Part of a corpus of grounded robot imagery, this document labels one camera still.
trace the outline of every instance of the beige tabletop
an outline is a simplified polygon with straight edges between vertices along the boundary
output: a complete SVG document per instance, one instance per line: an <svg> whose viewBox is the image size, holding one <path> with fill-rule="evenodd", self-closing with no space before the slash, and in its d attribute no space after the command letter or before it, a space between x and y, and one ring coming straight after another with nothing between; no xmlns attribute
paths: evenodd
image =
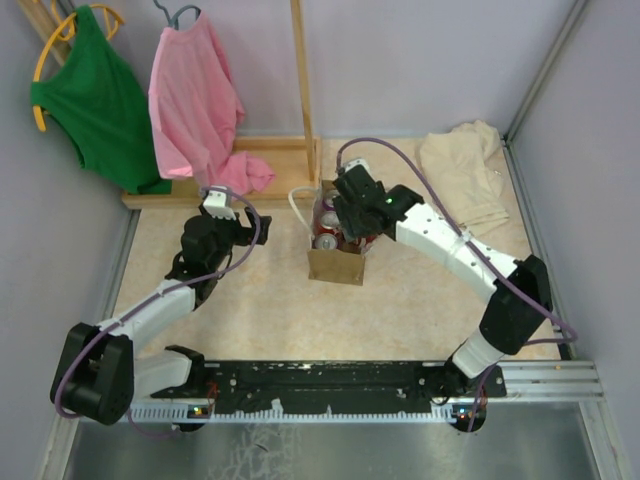
<svg viewBox="0 0 640 480"><path fill-rule="evenodd" d="M395 139L414 157L417 139ZM324 178L333 178L335 153L344 140L323 142ZM423 194L419 182L391 151L373 144L349 148L385 185L403 183ZM510 220L481 240L518 258L530 253L502 151L488 161L505 178L501 196ZM116 312L153 291L180 250L184 222L196 209L145 209L140 216ZM208 359L240 360L442 360L477 328L484 305L464 282L417 251L383 237L367 255L362 287L309 280L308 237L288 206L271 215L269 241L220 281L209 300L177 321L144 350L178 344ZM235 258L242 248L236 247ZM534 338L552 336L545 322ZM517 359L557 359L554 345L523 349Z"/></svg>

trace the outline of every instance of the green shirt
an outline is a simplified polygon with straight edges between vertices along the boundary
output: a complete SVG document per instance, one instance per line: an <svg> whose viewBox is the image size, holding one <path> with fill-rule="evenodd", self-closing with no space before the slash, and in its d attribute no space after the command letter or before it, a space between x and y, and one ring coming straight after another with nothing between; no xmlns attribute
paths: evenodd
<svg viewBox="0 0 640 480"><path fill-rule="evenodd" d="M31 103L67 132L80 165L129 193L169 193L158 173L147 99L111 48L90 7L76 10L71 53L48 81L31 85Z"/></svg>

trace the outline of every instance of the pink shirt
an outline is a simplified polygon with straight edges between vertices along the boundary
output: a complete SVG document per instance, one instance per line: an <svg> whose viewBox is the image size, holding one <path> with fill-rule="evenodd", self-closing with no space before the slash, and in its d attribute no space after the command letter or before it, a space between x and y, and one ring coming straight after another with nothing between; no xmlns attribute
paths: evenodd
<svg viewBox="0 0 640 480"><path fill-rule="evenodd" d="M263 190L275 177L264 160L247 152L231 155L244 108L204 12L189 30L162 32L149 114L161 177L194 177L200 186L225 185L240 194Z"/></svg>

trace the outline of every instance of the clothing rack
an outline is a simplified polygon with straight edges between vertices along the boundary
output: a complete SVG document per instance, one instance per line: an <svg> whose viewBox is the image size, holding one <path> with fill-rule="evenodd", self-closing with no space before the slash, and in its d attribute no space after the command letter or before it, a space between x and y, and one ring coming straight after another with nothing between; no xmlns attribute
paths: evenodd
<svg viewBox="0 0 640 480"><path fill-rule="evenodd" d="M57 28L57 24L42 0L16 1L34 30L43 42L46 42ZM264 191L247 195L250 201L258 205L285 200L289 191L295 187L317 188L320 185L322 141L320 137L313 135L303 12L300 0L290 0L290 2L304 136L236 137L234 151L248 151L251 155L263 158L276 174L275 180ZM52 48L53 55L60 65L64 64L70 51L71 48L66 42L57 42ZM138 210L145 207L197 207L202 199L196 182L188 179L174 180L169 194L131 195L124 192L122 201L128 208Z"/></svg>

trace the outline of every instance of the wooden pole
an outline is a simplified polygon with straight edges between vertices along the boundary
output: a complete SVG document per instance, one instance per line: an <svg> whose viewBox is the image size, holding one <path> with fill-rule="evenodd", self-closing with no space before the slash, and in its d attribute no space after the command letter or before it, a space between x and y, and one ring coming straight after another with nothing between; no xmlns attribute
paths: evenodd
<svg viewBox="0 0 640 480"><path fill-rule="evenodd" d="M58 24L53 19L49 10L42 4L40 0L17 0L18 5L29 19L29 23L40 36L40 39L47 43L51 34L58 28ZM67 60L71 47L67 42L57 42L51 48L56 61L63 65Z"/></svg>
<svg viewBox="0 0 640 480"><path fill-rule="evenodd" d="M302 123L304 125L304 139L307 150L307 165L309 180L315 179L316 151L311 127L311 95L309 90L309 74L307 72L307 51L304 40L304 22L300 0L291 0L291 19L293 22L293 37L296 45L296 60L298 63L298 84L300 85L300 103L302 104Z"/></svg>

